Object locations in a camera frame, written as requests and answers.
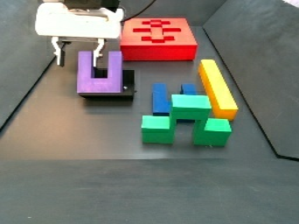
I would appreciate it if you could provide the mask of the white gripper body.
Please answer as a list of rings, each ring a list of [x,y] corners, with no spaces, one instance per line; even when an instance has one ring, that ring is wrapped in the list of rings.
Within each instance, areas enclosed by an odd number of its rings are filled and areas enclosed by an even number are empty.
[[[42,3],[35,12],[34,30],[41,36],[116,39],[122,17],[121,9],[74,12],[62,3]]]

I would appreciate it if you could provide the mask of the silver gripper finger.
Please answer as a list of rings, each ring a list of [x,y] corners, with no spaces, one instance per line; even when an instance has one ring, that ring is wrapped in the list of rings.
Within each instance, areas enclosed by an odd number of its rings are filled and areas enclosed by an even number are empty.
[[[102,47],[105,45],[105,40],[102,38],[98,38],[97,39],[97,47],[96,49],[93,50],[93,54],[92,54],[92,65],[93,67],[97,66],[97,59],[101,57],[101,50],[102,50]]]
[[[64,66],[64,51],[60,46],[60,39],[57,37],[50,38],[50,43],[54,49],[53,54],[56,55],[56,62],[60,67]]]

